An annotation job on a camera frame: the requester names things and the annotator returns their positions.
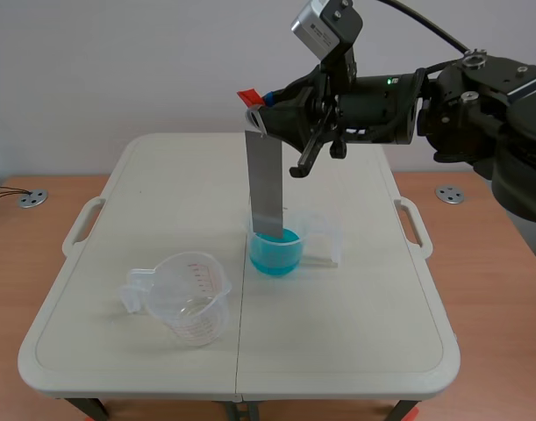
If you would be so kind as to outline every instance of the measuring cup handle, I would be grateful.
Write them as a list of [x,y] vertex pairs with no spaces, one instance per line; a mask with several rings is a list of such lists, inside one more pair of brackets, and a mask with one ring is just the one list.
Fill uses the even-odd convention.
[[145,296],[154,285],[154,269],[134,269],[127,275],[127,284],[119,287],[119,297],[127,311],[143,309]]
[[323,234],[331,241],[330,258],[336,265],[341,263],[341,249],[344,242],[341,228],[338,224],[332,224],[328,218],[313,212],[308,216],[308,231],[315,234]]

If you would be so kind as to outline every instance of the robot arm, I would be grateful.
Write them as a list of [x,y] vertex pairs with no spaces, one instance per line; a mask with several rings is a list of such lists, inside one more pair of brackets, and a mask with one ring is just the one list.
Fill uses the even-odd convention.
[[408,75],[357,77],[353,44],[363,22],[352,0],[310,0],[292,30],[320,65],[267,94],[253,118],[301,153],[291,175],[307,176],[325,143],[333,158],[344,159],[347,144],[410,144],[417,128],[437,162],[467,162],[492,181],[503,207],[536,221],[536,66],[467,51],[396,0],[379,1],[415,18],[463,57]]

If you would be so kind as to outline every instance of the white wall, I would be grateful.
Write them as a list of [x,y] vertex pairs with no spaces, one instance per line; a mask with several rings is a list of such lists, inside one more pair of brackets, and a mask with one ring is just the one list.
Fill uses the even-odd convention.
[[[316,64],[289,29],[304,3],[0,0],[0,175],[105,173],[145,133],[241,130],[237,90],[278,89]],[[536,0],[407,4],[471,47],[536,63]],[[398,12],[355,6],[360,75],[457,57]],[[423,139],[388,152],[394,168],[436,168]]]

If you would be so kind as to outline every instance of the white folding table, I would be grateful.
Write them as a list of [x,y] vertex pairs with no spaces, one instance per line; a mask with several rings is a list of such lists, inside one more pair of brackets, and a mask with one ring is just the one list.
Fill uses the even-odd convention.
[[[333,215],[342,262],[274,279],[246,256],[244,134],[134,140],[65,239],[65,264],[20,348],[25,382],[97,421],[107,397],[223,401],[234,418],[238,402],[256,417],[254,403],[270,399],[387,398],[401,401],[388,418],[400,420],[439,394],[457,375],[459,348],[425,264],[431,242],[382,149],[352,147],[344,161],[323,151],[301,180],[287,174],[297,157],[284,145],[283,204]],[[404,236],[400,209],[420,245]],[[200,348],[127,314],[118,297],[130,269],[192,250],[215,256],[232,283],[230,323]]]

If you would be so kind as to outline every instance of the clear plastic cup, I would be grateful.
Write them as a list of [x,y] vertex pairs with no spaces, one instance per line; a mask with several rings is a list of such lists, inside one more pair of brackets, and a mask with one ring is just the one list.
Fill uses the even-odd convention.
[[341,260],[342,235],[336,224],[321,214],[308,211],[283,213],[281,239],[254,232],[252,222],[248,230],[248,255],[256,269],[266,275],[284,276],[298,267],[304,247],[312,235],[326,236],[330,245],[330,259],[335,265]]
[[119,295],[130,313],[145,308],[192,346],[209,344],[229,319],[231,283],[221,264],[206,253],[172,256],[154,269],[134,269]]

